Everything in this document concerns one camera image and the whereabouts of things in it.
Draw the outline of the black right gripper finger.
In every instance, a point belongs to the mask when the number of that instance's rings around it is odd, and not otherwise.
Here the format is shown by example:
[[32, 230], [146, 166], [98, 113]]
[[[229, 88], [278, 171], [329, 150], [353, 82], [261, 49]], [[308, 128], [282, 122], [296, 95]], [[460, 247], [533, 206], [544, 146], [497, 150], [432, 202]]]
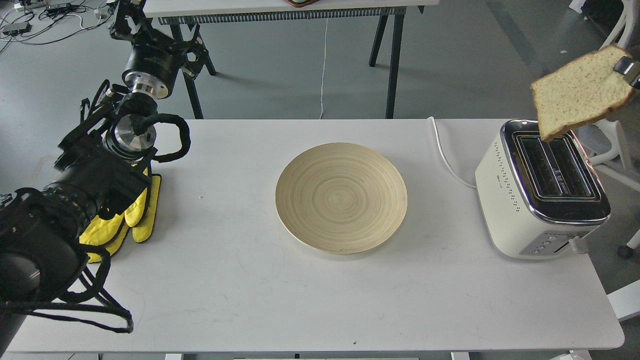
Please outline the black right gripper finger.
[[640, 62], [631, 57], [623, 56], [613, 66], [613, 71], [622, 75], [622, 79], [632, 88], [640, 89]]

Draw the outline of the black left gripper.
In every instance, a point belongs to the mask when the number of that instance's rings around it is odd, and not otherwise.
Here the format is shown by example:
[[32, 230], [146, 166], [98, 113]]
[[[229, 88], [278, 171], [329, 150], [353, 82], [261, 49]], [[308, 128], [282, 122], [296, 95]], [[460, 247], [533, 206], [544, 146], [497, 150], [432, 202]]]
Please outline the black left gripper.
[[132, 43], [122, 73], [131, 92], [142, 92], [155, 100], [173, 94], [178, 71], [194, 80], [209, 57], [201, 37], [201, 26], [195, 23], [192, 38], [176, 41], [160, 30], [151, 30], [144, 13], [146, 0], [117, 0], [115, 19], [109, 26], [110, 38]]

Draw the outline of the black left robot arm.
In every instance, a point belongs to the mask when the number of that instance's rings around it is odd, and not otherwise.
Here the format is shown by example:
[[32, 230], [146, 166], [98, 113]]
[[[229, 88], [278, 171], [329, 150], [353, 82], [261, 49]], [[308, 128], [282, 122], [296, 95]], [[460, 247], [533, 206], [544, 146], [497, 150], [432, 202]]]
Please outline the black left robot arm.
[[151, 162], [185, 157], [191, 146], [186, 120], [158, 112], [179, 72], [194, 80], [202, 68], [215, 74], [195, 21], [183, 39], [177, 24], [168, 36], [153, 28], [143, 0], [119, 0], [109, 32], [131, 43], [122, 84], [105, 80], [85, 102], [77, 127], [59, 144], [58, 180], [42, 190], [23, 187], [1, 196], [1, 348], [28, 316], [73, 322], [61, 312], [103, 313], [124, 326], [89, 324], [131, 333], [132, 314], [106, 290], [109, 251], [80, 237], [95, 218], [110, 220], [153, 186]]

